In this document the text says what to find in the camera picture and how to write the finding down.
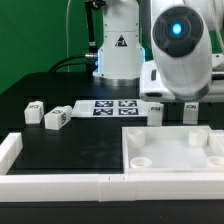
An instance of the white tray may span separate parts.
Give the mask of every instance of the white tray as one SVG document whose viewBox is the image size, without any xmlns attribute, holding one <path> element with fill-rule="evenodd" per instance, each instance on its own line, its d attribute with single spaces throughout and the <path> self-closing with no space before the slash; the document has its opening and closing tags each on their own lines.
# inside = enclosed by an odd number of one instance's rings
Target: white tray
<svg viewBox="0 0 224 224">
<path fill-rule="evenodd" d="M 207 144 L 195 147 L 189 144 L 189 133 L 193 129 L 208 132 Z M 145 133 L 145 144 L 133 148 L 128 143 L 127 132 L 141 130 Z M 224 164 L 213 164 L 214 159 L 224 161 L 224 131 L 212 131 L 208 126 L 197 127 L 128 127 L 123 128 L 123 161 L 126 174 L 147 172 L 212 172 L 224 171 Z M 151 160 L 150 167 L 132 168 L 131 160 Z"/>
</svg>

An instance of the black cable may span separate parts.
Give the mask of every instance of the black cable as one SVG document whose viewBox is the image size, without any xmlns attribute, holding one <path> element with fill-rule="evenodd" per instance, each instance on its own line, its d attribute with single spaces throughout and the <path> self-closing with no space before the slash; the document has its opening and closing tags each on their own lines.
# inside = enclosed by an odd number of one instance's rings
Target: black cable
<svg viewBox="0 0 224 224">
<path fill-rule="evenodd" d="M 52 70 L 52 72 L 56 72 L 58 69 L 63 68 L 63 67 L 68 67 L 68 66 L 73 66 L 73 65 L 89 65 L 89 64 L 93 64 L 91 62 L 77 62 L 77 63 L 69 63 L 69 64 L 63 64 L 58 66 L 57 68 L 55 68 L 54 70 Z"/>
<path fill-rule="evenodd" d="M 71 56 L 69 58 L 65 58 L 65 59 L 57 62 L 54 66 L 52 66 L 48 72 L 53 72 L 54 69 L 56 69 L 58 66 L 60 66 L 61 64 L 65 63 L 65 62 L 72 61 L 74 59 L 80 59 L 80 58 L 85 58 L 85 55 L 77 55 L 77 56 Z"/>
<path fill-rule="evenodd" d="M 86 19 L 87 19 L 87 27 L 88 27 L 88 35 L 89 35 L 89 51 L 97 52 L 94 27 L 93 27 L 93 16 L 92 16 L 92 2 L 85 2 L 86 9 Z"/>
</svg>

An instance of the circular hole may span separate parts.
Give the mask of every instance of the circular hole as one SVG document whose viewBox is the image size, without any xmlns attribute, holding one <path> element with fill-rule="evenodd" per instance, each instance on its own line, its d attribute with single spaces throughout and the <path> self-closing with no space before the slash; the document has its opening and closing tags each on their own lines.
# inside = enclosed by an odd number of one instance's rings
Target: circular hole
<svg viewBox="0 0 224 224">
<path fill-rule="evenodd" d="M 213 166 L 224 166 L 224 158 L 219 156 L 212 156 L 208 158 L 208 163 Z"/>
<path fill-rule="evenodd" d="M 130 162 L 131 168 L 150 168 L 152 166 L 152 161 L 145 157 L 135 157 Z"/>
</svg>

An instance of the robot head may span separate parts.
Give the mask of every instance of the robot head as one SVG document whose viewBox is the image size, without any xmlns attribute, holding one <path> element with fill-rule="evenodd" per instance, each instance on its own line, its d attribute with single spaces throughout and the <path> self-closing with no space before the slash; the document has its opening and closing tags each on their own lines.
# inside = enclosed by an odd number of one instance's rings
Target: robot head
<svg viewBox="0 0 224 224">
<path fill-rule="evenodd" d="M 172 7 L 156 20 L 152 37 L 157 47 L 167 55 L 178 58 L 191 54 L 202 38 L 204 24 L 191 8 Z"/>
<path fill-rule="evenodd" d="M 208 93 L 211 41 L 198 12 L 184 5 L 167 8 L 152 24 L 151 42 L 162 83 L 176 99 L 195 101 Z"/>
</svg>

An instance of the warning label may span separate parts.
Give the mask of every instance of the warning label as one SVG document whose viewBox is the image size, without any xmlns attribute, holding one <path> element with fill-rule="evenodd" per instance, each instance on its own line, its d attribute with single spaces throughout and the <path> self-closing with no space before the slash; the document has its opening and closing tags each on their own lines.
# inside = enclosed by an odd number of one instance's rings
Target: warning label
<svg viewBox="0 0 224 224">
<path fill-rule="evenodd" d="M 116 47 L 127 47 L 128 45 L 127 45 L 124 37 L 121 35 L 115 46 Z"/>
</svg>

